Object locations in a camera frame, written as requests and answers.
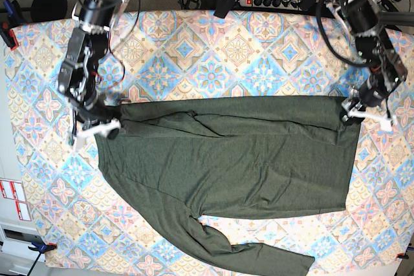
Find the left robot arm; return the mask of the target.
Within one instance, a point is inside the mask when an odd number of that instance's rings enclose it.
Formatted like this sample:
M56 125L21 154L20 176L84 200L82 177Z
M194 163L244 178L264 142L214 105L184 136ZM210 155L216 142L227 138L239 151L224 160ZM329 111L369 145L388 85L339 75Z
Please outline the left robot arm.
M354 38L362 62L351 61L335 51L321 20L323 7ZM408 70L391 43L376 1L319 0L316 5L316 21L323 41L337 59L354 68L367 68L370 72L360 87L350 88L348 97L342 102L342 122L350 125L369 118L378 122L383 131L391 131L397 122L397 117L391 110L379 115L367 112L366 109L386 105L389 96L406 81Z

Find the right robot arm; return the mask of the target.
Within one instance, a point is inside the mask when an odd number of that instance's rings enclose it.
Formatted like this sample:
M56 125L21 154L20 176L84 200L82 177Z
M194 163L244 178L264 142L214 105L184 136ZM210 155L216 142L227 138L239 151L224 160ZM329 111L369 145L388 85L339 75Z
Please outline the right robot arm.
M96 134L113 139L121 129L120 115L107 106L96 89L100 61L111 53L110 33L130 0L78 0L72 31L58 74L58 92L70 105L67 143L81 149Z

